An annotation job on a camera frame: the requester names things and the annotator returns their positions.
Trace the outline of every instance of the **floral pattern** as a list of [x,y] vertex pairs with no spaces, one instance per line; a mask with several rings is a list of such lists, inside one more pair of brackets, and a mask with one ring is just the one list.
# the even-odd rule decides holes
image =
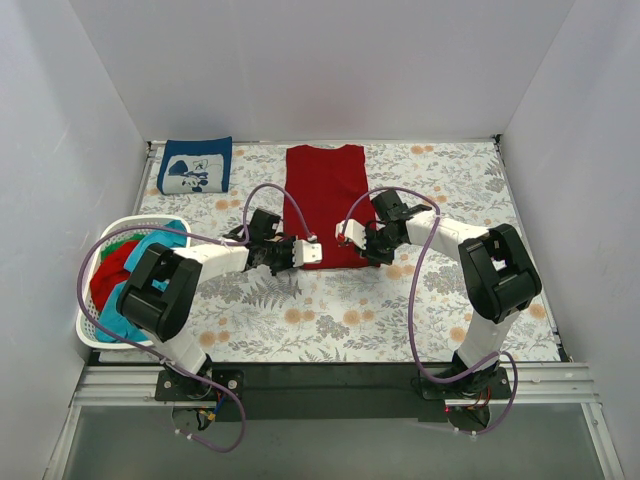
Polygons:
[[[241,224],[244,201],[256,185],[284,185],[288,147],[236,145],[229,193],[168,196],[156,188],[160,148],[140,213],[179,215],[194,232],[218,237]],[[491,143],[374,144],[365,146],[365,154],[370,188],[410,188],[429,194],[450,218],[519,228]],[[282,203],[279,192],[264,189],[249,211],[260,206],[282,212]],[[380,268],[296,270],[273,277],[261,267],[229,274],[199,287],[188,329],[214,361],[411,361],[406,312],[418,253],[418,247],[403,246],[394,265]],[[453,261],[427,254],[415,312],[421,358],[450,360],[472,312]],[[520,316],[505,348],[519,360],[559,360],[541,298]]]

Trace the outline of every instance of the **light blue cloth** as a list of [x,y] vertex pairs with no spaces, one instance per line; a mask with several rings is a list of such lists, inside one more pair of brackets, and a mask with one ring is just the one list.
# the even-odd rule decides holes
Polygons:
[[[186,232],[184,224],[180,220],[173,220],[172,222],[167,223],[165,227],[175,228],[176,230]],[[187,245],[187,237],[178,233],[154,230],[140,240],[140,243],[136,245],[136,248],[133,249],[129,258],[127,258],[127,261],[124,263],[124,268],[129,272],[133,272],[133,269],[136,268],[142,254],[144,254],[147,248],[154,243],[160,243],[169,248],[184,247]]]
[[[182,230],[183,232],[186,231],[184,224],[179,220],[173,220],[167,223],[165,227],[175,228],[176,230]],[[160,243],[169,248],[184,247],[187,245],[187,237],[178,233],[154,230],[140,240],[140,243],[136,245],[136,248],[133,249],[129,258],[127,258],[127,261],[124,263],[124,268],[129,272],[133,271],[140,261],[140,258],[147,250],[147,247],[154,243]],[[119,283],[113,288],[98,320],[101,325],[104,325],[113,333],[116,333],[121,337],[134,342],[144,342],[147,340],[145,334],[142,333],[138,327],[129,322],[129,320],[120,315],[116,310],[116,303],[118,302],[118,297],[120,296],[120,293],[122,293],[125,283],[126,282]],[[162,291],[167,288],[167,285],[168,282],[160,283],[155,280],[153,281],[153,286]],[[99,330],[96,330],[96,339],[100,342],[119,343],[115,338]]]

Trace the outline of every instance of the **gray wall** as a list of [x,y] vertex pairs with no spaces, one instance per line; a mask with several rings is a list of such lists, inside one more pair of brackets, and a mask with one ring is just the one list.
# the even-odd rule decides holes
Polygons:
[[0,11],[0,478],[40,479],[83,366],[76,272],[145,144],[66,0]]
[[143,137],[488,137],[573,0],[71,0]]
[[506,130],[509,180],[569,353],[640,478],[640,4],[577,0]]

